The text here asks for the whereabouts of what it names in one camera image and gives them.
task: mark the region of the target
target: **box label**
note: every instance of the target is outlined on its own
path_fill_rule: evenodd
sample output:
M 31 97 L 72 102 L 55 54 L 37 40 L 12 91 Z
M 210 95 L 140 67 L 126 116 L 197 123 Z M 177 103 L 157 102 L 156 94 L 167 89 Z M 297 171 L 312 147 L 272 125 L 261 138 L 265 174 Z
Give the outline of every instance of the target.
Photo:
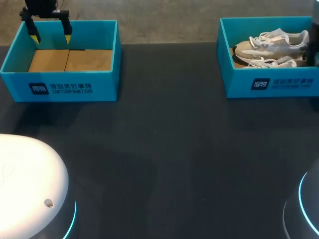
M 44 83 L 29 83 L 30 89 L 34 95 L 48 95 L 49 91 Z
M 256 78 L 254 79 L 251 90 L 265 90 L 270 82 L 270 78 Z
M 53 94 L 92 94 L 92 85 L 87 84 L 50 84 Z
M 274 79 L 271 89 L 309 89 L 313 78 Z

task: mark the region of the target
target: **blue led light ring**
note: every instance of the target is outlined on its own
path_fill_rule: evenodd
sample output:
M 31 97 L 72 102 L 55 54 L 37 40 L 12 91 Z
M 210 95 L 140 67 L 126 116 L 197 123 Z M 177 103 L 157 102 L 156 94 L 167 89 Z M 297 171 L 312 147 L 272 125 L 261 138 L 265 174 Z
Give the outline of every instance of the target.
M 73 224 L 74 224 L 74 221 L 75 221 L 75 215 L 76 215 L 76 202 L 74 202 L 75 203 L 75 206 L 74 206 L 74 215 L 73 215 L 73 220 L 72 220 L 72 223 L 71 223 L 71 225 L 70 225 L 70 227 L 69 227 L 69 230 L 67 231 L 67 233 L 65 234 L 65 236 L 63 237 L 63 239 L 66 239 L 66 237 L 70 234 L 70 231 L 71 231 L 71 229 L 72 229 L 72 227 L 73 227 Z
M 303 176 L 301 182 L 300 182 L 300 185 L 299 185 L 299 191 L 298 191 L 298 196 L 299 196 L 299 204 L 300 204 L 300 207 L 301 207 L 301 211 L 303 212 L 304 214 L 304 217 L 306 219 L 306 221 L 308 222 L 308 224 L 310 225 L 310 227 L 315 231 L 315 233 L 319 236 L 319 231 L 314 227 L 314 225 L 311 223 L 311 221 L 309 220 L 305 210 L 304 210 L 304 207 L 303 207 L 303 203 L 301 202 L 301 185 L 303 183 L 303 180 L 305 178 L 307 173 L 305 173 L 305 175 Z

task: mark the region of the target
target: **dark tabletop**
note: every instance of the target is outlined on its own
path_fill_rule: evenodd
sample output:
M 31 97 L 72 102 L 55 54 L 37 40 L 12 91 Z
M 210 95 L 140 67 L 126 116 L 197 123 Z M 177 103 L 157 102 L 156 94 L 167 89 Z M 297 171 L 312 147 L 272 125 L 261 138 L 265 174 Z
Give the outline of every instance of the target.
M 283 239 L 285 200 L 319 156 L 317 100 L 226 99 L 215 43 L 122 58 L 114 103 L 16 104 L 0 81 L 0 132 L 62 157 L 80 239 Z

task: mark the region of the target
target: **concrete floor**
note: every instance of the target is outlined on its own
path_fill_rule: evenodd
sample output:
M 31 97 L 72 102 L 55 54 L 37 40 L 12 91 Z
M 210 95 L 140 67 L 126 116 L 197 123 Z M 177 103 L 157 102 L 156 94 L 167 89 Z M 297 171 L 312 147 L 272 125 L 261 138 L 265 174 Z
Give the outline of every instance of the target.
M 221 17 L 310 15 L 313 0 L 60 0 L 71 19 L 117 19 L 123 43 L 215 41 Z M 24 0 L 0 0 L 0 45 L 10 45 Z

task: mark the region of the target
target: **white sneaker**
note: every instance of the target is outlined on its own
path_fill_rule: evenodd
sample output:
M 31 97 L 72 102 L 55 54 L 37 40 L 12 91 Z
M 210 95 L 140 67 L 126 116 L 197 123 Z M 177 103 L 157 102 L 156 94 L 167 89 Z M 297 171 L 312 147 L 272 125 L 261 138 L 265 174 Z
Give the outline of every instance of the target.
M 290 68 L 297 67 L 297 62 L 290 56 L 280 58 L 278 60 L 267 59 L 261 57 L 259 60 L 251 60 L 249 65 L 244 68 Z
M 250 63 L 251 60 L 280 59 L 283 56 L 299 57 L 309 42 L 309 33 L 305 30 L 289 34 L 281 29 L 261 33 L 259 37 L 249 37 L 236 45 L 235 55 L 240 60 Z

